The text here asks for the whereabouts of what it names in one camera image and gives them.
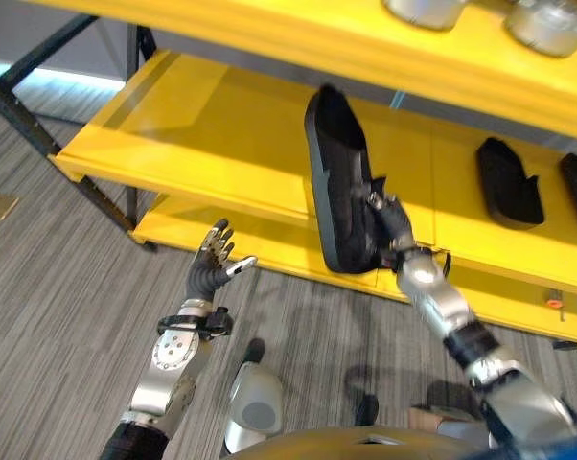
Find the black shoe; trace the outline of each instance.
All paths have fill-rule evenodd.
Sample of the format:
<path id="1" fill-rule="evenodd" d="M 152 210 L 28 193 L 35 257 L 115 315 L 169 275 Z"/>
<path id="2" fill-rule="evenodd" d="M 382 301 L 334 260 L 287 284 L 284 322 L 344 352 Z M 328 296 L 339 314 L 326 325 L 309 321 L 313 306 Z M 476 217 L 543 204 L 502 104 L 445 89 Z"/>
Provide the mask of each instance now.
<path id="1" fill-rule="evenodd" d="M 372 179 L 357 117 L 344 95 L 325 85 L 308 104 L 305 128 L 325 264 L 338 273 L 379 268 L 379 248 L 389 240 L 366 199 L 372 191 L 383 195 L 384 179 Z"/>

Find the person's foot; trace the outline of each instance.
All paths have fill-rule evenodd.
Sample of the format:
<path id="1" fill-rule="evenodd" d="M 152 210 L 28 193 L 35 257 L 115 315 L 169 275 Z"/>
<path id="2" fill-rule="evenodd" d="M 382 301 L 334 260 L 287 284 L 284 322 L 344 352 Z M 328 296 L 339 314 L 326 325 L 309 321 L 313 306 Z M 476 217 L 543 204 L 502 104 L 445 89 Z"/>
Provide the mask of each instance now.
<path id="1" fill-rule="evenodd" d="M 358 405 L 356 426 L 374 426 L 378 419 L 378 398 L 376 395 L 364 395 Z"/>

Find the robotic hand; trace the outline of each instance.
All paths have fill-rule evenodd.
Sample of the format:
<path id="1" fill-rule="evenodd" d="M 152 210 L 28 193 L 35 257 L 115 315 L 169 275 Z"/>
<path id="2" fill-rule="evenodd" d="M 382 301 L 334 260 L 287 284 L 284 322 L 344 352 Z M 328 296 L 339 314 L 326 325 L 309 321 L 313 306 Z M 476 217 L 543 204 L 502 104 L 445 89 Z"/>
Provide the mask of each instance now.
<path id="1" fill-rule="evenodd" d="M 499 345 L 446 280 L 431 251 L 415 243 L 400 201 L 372 193 L 367 202 L 391 241 L 398 286 L 481 396 L 481 412 L 497 441 L 545 444 L 575 436 L 571 411 Z"/>
<path id="2" fill-rule="evenodd" d="M 207 364 L 211 340 L 231 333 L 228 310 L 213 308 L 216 291 L 257 263 L 246 257 L 226 263 L 234 247 L 226 219 L 207 234 L 189 269 L 186 300 L 177 315 L 158 323 L 150 366 L 140 378 L 127 411 L 107 441 L 103 460 L 161 459 L 188 408 L 196 378 Z"/>

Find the shelving unit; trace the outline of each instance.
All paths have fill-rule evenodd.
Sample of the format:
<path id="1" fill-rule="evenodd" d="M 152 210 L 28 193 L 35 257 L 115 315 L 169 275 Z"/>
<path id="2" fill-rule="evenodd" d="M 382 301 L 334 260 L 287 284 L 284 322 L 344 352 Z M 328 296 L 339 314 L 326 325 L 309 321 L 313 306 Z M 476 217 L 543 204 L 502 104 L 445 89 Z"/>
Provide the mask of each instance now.
<path id="1" fill-rule="evenodd" d="M 161 194 L 135 228 L 137 239 L 195 249 L 214 221 L 229 217 L 236 257 L 254 253 L 274 270 L 402 298 L 389 273 L 338 276 L 324 266 L 303 130 L 314 91 L 157 53 L 54 161 L 75 180 L 88 174 Z M 373 172 L 388 173 L 387 190 L 402 198 L 417 239 L 453 254 L 452 280 L 479 316 L 577 341 L 577 216 L 556 154 L 510 140 L 529 173 L 542 177 L 547 214 L 539 229 L 510 231 L 486 216 L 477 185 L 473 153 L 489 133 L 366 101 L 351 105 Z M 566 292 L 564 320 L 545 305 L 550 288 Z"/>
<path id="2" fill-rule="evenodd" d="M 507 0 L 454 29 L 404 23 L 380 0 L 35 0 L 220 43 L 577 137 L 577 52 L 558 59 L 503 28 Z"/>

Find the yellow shelf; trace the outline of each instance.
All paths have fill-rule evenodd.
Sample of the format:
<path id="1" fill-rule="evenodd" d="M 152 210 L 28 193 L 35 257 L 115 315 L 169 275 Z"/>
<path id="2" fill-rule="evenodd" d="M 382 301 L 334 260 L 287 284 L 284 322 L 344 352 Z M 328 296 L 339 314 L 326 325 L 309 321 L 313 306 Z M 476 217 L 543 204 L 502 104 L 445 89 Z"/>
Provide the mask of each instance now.
<path id="1" fill-rule="evenodd" d="M 511 140 L 528 175 L 537 175 L 545 222 L 529 230 L 489 218 L 478 180 L 478 147 L 490 133 L 436 122 L 433 126 L 435 244 L 453 261 L 528 283 L 577 293 L 577 212 L 554 150 Z"/>
<path id="2" fill-rule="evenodd" d="M 577 137 L 577 52 L 546 57 L 502 26 L 505 0 L 438 33 L 381 0 L 34 0 L 194 36 Z"/>
<path id="3" fill-rule="evenodd" d="M 158 53 L 54 158 L 82 174 L 315 229 L 303 117 L 313 88 L 199 57 Z M 577 215 L 559 153 L 510 144 L 541 177 L 546 223 L 505 229 L 486 213 L 475 150 L 486 131 L 352 99 L 374 173 L 418 241 L 459 265 L 577 293 Z"/>
<path id="4" fill-rule="evenodd" d="M 228 218 L 235 229 L 231 239 L 236 245 L 232 258 L 254 254 L 259 258 L 260 266 L 347 288 L 368 291 L 376 285 L 376 272 L 341 276 L 329 271 L 321 255 L 316 230 L 255 218 L 190 199 L 159 195 L 135 229 L 134 236 L 195 250 L 214 222 L 221 218 Z"/>
<path id="5" fill-rule="evenodd" d="M 315 229 L 303 128 L 314 91 L 199 57 L 159 53 L 56 162 L 70 173 L 205 197 L 226 209 Z M 373 171 L 388 173 L 417 238 L 432 244 L 431 120 L 362 100 L 351 104 L 367 131 Z"/>
<path id="6" fill-rule="evenodd" d="M 222 217 L 236 229 L 232 256 L 259 257 L 259 266 L 336 286 L 403 300 L 390 271 L 362 276 L 330 272 L 315 231 L 246 216 L 184 198 L 160 195 L 134 234 L 138 238 L 184 249 L 197 249 L 211 225 Z M 545 305 L 546 289 L 454 266 L 450 280 L 484 321 L 577 341 L 577 295 L 565 294 L 564 320 Z"/>

